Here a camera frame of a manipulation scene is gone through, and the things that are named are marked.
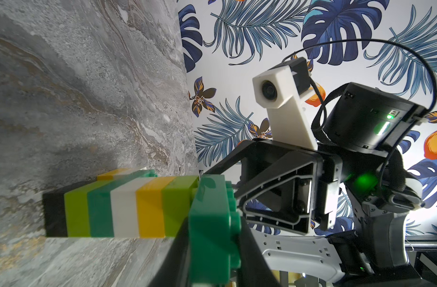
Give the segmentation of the lime green square brick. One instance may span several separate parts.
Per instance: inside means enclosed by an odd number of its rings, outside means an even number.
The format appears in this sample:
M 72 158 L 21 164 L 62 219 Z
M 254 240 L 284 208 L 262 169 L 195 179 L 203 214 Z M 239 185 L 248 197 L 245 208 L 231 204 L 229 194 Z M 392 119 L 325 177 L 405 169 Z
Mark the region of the lime green square brick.
M 65 218 L 68 237 L 90 237 L 91 228 L 88 212 L 88 193 L 111 181 L 95 181 L 64 195 Z

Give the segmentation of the dark green long brick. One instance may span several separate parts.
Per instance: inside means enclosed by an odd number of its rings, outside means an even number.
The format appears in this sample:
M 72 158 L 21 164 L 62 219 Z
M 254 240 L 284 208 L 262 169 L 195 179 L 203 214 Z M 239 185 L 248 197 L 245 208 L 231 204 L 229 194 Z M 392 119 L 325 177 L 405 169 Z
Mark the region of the dark green long brick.
M 190 270 L 193 286 L 219 286 L 241 268 L 237 240 L 241 217 L 223 175 L 204 175 L 189 211 Z
M 111 180 L 92 192 L 88 193 L 88 212 L 89 223 L 91 228 L 91 237 L 115 237 L 113 231 L 111 191 L 132 181 L 136 178 L 155 177 L 153 170 L 147 170 L 142 173 L 134 173 L 127 177 Z

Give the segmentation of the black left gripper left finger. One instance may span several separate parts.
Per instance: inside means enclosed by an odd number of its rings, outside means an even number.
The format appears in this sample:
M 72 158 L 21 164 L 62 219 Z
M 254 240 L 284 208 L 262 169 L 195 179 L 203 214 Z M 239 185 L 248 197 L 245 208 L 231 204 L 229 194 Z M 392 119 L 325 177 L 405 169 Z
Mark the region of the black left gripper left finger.
M 190 244 L 186 218 L 149 287 L 189 287 Z

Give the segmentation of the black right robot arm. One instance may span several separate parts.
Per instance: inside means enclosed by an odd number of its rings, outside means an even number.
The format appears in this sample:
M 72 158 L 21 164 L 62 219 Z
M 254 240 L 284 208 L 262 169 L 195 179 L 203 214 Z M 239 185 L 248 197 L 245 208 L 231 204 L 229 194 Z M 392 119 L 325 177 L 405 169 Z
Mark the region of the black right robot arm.
M 246 231 L 238 282 L 272 286 L 268 269 L 306 273 L 338 287 L 421 287 L 405 251 L 405 219 L 421 207 L 422 187 L 402 165 L 397 146 L 422 107 L 349 83 L 317 149 L 277 140 L 243 141 L 210 168 L 242 164 L 237 187 L 246 220 L 293 232 L 272 237 Z

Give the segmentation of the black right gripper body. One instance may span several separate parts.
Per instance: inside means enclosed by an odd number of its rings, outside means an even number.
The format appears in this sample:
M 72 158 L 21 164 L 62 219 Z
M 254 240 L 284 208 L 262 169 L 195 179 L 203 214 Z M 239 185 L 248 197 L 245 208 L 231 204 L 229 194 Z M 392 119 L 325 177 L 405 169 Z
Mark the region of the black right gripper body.
M 222 175 L 236 163 L 235 192 L 243 217 L 255 224 L 305 235 L 310 223 L 334 227 L 343 167 L 335 154 L 266 139 L 242 141 L 207 171 Z

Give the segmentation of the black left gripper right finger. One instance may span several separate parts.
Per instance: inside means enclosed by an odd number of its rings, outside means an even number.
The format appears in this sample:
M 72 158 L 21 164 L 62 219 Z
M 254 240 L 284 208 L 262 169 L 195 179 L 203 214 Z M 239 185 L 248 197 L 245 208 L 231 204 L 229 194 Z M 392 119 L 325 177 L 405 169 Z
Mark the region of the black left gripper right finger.
M 237 285 L 239 287 L 280 287 L 244 217 L 241 217 L 241 232 L 237 243 L 241 259 L 241 267 L 237 271 Z

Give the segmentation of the yellow square brick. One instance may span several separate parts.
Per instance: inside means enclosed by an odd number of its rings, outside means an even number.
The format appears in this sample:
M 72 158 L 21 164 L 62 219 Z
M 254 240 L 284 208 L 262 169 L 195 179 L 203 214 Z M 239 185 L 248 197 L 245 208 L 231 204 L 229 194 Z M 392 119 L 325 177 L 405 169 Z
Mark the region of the yellow square brick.
M 174 177 L 142 178 L 142 186 L 135 192 L 138 231 L 141 238 L 164 238 L 162 190 Z
M 101 175 L 97 176 L 97 180 L 98 181 L 111 181 L 111 180 L 115 180 L 113 179 L 113 175 L 117 172 L 118 169 L 114 170 L 114 171 L 110 171 L 107 173 L 103 173 Z

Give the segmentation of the black square brick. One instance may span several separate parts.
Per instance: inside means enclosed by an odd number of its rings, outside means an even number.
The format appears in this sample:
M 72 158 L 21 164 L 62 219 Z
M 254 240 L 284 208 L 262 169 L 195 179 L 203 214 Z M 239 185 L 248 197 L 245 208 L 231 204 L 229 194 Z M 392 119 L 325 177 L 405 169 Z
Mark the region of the black square brick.
M 95 180 L 80 181 L 43 193 L 42 206 L 46 237 L 68 237 L 64 195 L 93 182 Z

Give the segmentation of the white square brick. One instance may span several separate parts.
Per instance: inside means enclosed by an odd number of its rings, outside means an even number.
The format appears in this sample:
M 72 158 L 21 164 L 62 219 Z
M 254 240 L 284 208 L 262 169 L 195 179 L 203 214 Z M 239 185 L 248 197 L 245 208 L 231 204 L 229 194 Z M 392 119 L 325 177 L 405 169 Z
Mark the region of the white square brick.
M 121 168 L 118 169 L 117 172 L 113 175 L 113 179 L 120 179 L 123 177 L 127 177 L 129 175 L 132 175 L 134 173 L 144 173 L 147 171 L 147 168 Z
M 136 178 L 111 191 L 115 238 L 139 238 L 136 192 L 155 177 Z

